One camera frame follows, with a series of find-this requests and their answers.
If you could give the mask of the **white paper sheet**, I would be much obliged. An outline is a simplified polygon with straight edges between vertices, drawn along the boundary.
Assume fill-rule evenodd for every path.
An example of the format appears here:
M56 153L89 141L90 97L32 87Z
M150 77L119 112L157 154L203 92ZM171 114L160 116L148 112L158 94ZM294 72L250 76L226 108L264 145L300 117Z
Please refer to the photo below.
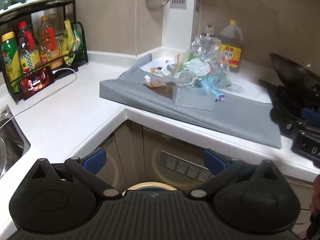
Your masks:
M163 58L152 60L149 63L144 64L140 69L145 72L148 76L154 75L156 77L163 76L163 73L168 74L167 70L161 72L163 68L167 68L168 65L173 64L173 59L165 60ZM259 85L256 85L243 77L237 75L231 75L231 84L223 85L220 81L217 84L217 89L224 93L240 96L252 101L260 103L271 103L270 96L267 90Z

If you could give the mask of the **yellow green snack bag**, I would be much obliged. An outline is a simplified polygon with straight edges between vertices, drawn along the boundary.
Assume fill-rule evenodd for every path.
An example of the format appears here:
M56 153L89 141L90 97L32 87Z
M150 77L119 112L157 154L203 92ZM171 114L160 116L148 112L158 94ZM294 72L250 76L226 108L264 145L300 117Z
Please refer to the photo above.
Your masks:
M65 30L62 36L61 53L67 66L83 53L84 44L74 24L70 20L64 20Z

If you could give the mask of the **black wok pan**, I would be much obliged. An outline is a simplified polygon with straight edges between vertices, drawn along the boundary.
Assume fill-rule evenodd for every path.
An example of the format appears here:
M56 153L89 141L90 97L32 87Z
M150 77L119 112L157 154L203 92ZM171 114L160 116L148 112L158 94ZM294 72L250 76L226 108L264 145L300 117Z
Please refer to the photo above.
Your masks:
M309 93L319 92L319 76L296 62L275 53L270 54L272 66L281 82L290 88Z

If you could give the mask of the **smartphone with lit screen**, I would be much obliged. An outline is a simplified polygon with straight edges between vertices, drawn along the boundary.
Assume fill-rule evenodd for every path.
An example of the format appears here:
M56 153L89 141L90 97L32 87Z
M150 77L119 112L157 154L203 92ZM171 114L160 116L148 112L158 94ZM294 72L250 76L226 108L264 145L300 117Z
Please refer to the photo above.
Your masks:
M44 67L18 82L18 90L23 100L27 100L39 91L54 83L54 76L50 67Z

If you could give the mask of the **green yellow-capped bottle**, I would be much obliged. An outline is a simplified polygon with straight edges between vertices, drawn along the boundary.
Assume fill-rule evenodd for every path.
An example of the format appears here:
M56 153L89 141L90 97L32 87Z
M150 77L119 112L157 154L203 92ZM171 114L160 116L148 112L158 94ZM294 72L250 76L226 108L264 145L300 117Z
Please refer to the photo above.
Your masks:
M22 77L22 70L13 31L2 35L2 57L12 90L14 93L18 93L17 83Z

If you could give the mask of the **orange-capped oil bottle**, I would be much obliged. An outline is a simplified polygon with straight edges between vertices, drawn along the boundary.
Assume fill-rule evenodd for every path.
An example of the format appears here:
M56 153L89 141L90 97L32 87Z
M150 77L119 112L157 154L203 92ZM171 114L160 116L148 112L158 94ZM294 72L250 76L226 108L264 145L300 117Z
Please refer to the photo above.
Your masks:
M39 54L42 64L46 63L51 69L56 69L63 65L63 59L61 58L60 42L48 19L47 15L42 16L41 24L37 30Z

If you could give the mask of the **grey cardboard box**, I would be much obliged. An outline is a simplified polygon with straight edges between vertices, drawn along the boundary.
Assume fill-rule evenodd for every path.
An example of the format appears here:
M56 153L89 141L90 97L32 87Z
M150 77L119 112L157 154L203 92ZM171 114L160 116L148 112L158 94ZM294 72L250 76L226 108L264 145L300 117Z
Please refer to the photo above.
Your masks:
M172 91L175 105L211 111L214 108L216 96L204 88L175 86Z

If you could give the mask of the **grey countertop mat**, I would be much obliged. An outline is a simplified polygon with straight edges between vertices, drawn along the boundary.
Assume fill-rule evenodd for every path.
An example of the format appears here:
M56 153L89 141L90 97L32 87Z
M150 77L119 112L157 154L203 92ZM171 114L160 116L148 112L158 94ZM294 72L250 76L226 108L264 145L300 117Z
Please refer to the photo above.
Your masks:
M241 139L281 148L279 126L271 120L272 103L225 93L219 101L204 88L150 88L141 67L155 61L141 57L117 79L100 82L101 98L119 102L167 118L201 126Z

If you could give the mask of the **brown food wrapper scraps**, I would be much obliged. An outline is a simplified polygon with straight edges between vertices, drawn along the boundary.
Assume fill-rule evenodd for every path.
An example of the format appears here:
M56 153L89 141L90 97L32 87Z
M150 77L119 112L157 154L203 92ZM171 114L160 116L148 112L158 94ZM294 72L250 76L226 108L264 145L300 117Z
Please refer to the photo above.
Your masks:
M144 76L144 83L149 87L149 88L159 88L159 87L165 87L166 92L170 92L173 90L173 87L176 85L172 81L171 76L149 76L145 75Z

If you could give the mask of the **clear plastic bottle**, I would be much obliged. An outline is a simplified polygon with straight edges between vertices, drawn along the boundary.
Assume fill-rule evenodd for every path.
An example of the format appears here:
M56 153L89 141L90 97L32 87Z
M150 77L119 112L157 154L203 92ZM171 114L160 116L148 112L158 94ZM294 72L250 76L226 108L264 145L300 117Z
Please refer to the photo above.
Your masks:
M221 40L208 35L195 36L191 44L186 68L207 87L227 88L233 85L229 63L220 47Z

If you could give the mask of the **large cooking wine jug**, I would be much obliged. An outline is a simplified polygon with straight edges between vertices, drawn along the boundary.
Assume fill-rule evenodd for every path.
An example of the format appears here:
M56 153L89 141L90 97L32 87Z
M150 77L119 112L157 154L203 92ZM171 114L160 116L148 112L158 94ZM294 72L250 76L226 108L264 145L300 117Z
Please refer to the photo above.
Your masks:
M226 59L232 72L238 72L242 53L244 50L244 36L238 22L230 19L229 25L221 30L218 35L221 40L220 51Z

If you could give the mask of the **stainless steel sink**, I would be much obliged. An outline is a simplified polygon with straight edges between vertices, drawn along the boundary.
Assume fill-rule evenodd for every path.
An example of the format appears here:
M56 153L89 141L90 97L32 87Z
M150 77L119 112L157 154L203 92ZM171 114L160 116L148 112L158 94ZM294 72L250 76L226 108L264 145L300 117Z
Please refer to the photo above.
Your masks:
M1 177L30 149L8 105L1 108Z

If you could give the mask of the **red-capped sauce bottle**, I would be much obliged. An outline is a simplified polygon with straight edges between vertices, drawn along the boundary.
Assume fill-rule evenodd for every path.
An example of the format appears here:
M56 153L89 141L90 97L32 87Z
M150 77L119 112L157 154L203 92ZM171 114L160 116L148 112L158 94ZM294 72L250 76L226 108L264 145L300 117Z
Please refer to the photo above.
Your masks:
M27 28L27 22L19 23L18 54L22 73L29 73L41 65L41 59L37 44L31 31Z

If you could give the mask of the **black spice rack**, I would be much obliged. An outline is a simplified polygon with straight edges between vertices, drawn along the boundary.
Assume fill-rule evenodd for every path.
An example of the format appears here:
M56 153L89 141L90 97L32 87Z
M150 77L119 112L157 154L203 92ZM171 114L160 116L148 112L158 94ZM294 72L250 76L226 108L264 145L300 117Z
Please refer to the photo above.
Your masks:
M1 35L1 70L15 103L88 62L75 0L1 0L1 25L14 20L17 31Z

